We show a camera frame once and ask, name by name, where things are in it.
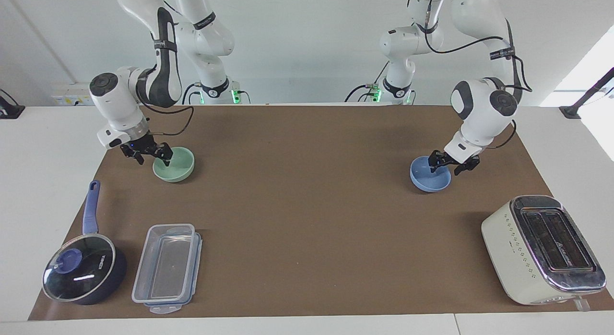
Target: pan handle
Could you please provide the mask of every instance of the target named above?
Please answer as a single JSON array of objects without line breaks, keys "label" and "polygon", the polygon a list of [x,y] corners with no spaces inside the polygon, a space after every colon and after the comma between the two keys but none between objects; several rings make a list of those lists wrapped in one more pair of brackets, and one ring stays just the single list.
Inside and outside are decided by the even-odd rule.
[{"label": "pan handle", "polygon": [[98,221],[96,221],[96,208],[98,208],[98,195],[100,182],[94,180],[90,183],[90,189],[85,198],[85,210],[83,211],[83,234],[98,233]]}]

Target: green bowl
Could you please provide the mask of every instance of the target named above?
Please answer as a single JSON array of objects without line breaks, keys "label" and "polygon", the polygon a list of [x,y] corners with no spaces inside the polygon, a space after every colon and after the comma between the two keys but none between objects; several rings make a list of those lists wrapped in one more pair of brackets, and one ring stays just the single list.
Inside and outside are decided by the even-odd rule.
[{"label": "green bowl", "polygon": [[153,173],[167,182],[180,182],[189,177],[194,170],[194,154],[184,147],[173,147],[171,164],[167,166],[159,158],[153,161]]}]

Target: brown paper mat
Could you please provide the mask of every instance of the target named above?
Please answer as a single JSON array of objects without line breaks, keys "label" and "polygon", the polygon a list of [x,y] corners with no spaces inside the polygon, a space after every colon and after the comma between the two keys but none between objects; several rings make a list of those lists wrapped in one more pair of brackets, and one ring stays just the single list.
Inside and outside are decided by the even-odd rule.
[{"label": "brown paper mat", "polygon": [[[144,112],[154,131],[186,120]],[[199,107],[166,140],[193,151],[188,180],[162,182],[151,158],[139,166],[119,149],[96,174],[100,233],[129,260],[121,287],[95,306],[41,293],[29,319],[574,311],[515,304],[485,249],[484,219],[517,195],[550,194],[518,137],[440,193],[411,184],[412,160],[460,125],[449,107]],[[194,224],[204,243],[193,300],[158,316],[131,292],[147,229],[166,223]],[[614,309],[607,292],[588,299]]]}]

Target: white toaster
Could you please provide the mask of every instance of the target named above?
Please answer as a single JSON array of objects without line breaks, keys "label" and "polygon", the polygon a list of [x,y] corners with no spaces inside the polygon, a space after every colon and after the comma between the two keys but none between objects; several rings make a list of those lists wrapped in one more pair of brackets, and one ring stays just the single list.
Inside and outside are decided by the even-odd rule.
[{"label": "white toaster", "polygon": [[575,299],[605,289],[605,274],[561,203],[519,196],[482,223],[482,235],[505,293],[524,305]]}]

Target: white table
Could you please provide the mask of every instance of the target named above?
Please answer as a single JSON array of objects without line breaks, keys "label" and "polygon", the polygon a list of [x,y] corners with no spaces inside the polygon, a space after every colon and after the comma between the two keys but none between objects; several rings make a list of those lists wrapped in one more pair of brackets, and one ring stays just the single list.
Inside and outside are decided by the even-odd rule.
[{"label": "white table", "polygon": [[[516,121],[546,184],[612,276],[614,221],[600,214],[612,208],[614,162],[580,121],[564,119],[557,109],[520,108]],[[26,322],[40,291],[40,269],[63,242],[85,197],[83,185],[105,155],[95,134],[104,123],[95,108],[85,107],[27,108],[18,120],[0,120],[2,334],[614,333],[614,311]],[[586,164],[577,164],[583,159]]]}]

